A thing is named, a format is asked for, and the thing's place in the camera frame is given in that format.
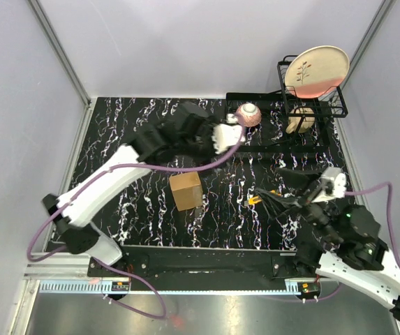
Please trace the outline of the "brown cardboard express box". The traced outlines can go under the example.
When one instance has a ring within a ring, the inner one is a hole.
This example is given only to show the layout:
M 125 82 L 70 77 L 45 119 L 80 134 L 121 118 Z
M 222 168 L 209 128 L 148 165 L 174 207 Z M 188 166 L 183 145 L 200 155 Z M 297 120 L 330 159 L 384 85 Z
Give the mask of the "brown cardboard express box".
M 178 211 L 202 206 L 202 184 L 197 172 L 172 175 L 169 185 Z

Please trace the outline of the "yellow black utility knife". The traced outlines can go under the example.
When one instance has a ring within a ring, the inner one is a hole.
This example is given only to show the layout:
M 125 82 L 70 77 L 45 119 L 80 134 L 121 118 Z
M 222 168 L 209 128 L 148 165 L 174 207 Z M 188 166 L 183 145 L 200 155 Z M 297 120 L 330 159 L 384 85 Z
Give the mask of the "yellow black utility knife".
M 270 193 L 273 193 L 275 195 L 280 195 L 280 193 L 277 193 L 275 190 L 270 191 Z M 262 199 L 260 198 L 260 196 L 254 196 L 252 198 L 249 198 L 246 202 L 245 202 L 245 206 L 248 205 L 255 205 L 262 202 Z

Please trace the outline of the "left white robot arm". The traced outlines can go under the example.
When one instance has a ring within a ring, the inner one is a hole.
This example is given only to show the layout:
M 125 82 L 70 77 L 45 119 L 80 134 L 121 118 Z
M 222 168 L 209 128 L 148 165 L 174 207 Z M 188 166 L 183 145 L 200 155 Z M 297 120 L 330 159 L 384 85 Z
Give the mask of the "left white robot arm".
M 225 151 L 219 136 L 224 124 L 194 103 L 180 104 L 173 114 L 146 122 L 126 136 L 125 142 L 84 181 L 61 195 L 42 199 L 48 221 L 55 224 L 66 250 L 86 253 L 102 262 L 111 276 L 126 271 L 127 259 L 119 244 L 92 222 L 114 197 L 156 166 L 169 171 L 175 156 L 190 156 L 206 170 L 213 157 Z

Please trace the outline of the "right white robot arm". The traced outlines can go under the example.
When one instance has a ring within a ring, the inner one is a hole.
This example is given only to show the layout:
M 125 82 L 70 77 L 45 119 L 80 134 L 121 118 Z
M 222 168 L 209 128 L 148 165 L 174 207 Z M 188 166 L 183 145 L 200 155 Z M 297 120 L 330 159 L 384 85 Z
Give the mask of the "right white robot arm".
M 339 167 L 323 171 L 277 169 L 295 188 L 294 196 L 255 190 L 249 205 L 261 204 L 272 219 L 299 214 L 323 244 L 303 243 L 287 262 L 295 276 L 328 277 L 375 299 L 400 322 L 400 259 L 391 243 L 379 237 L 380 223 L 363 205 L 350 204 L 334 214 L 327 203 L 350 195 Z

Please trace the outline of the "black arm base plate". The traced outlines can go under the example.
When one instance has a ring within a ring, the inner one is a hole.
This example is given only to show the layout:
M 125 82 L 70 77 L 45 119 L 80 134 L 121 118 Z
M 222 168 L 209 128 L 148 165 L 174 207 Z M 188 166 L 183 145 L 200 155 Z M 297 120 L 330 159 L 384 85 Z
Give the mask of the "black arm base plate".
M 112 267 L 143 278 L 160 274 L 257 274 L 263 278 L 312 276 L 325 252 L 301 243 L 295 251 L 123 246 L 123 257 Z

